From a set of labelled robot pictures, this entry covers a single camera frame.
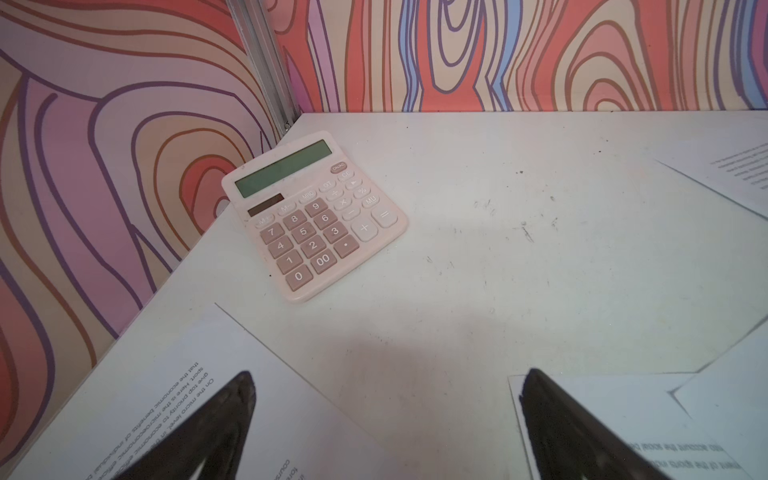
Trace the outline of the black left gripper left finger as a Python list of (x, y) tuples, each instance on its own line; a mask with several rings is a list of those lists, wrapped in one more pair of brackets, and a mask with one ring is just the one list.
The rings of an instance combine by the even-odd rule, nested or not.
[(120, 479), (234, 479), (257, 404), (251, 374), (234, 376)]

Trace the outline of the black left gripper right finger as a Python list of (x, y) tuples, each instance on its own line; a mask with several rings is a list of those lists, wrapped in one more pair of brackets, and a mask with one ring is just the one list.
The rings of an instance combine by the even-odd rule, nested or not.
[(519, 395), (541, 479), (665, 479), (542, 370)]

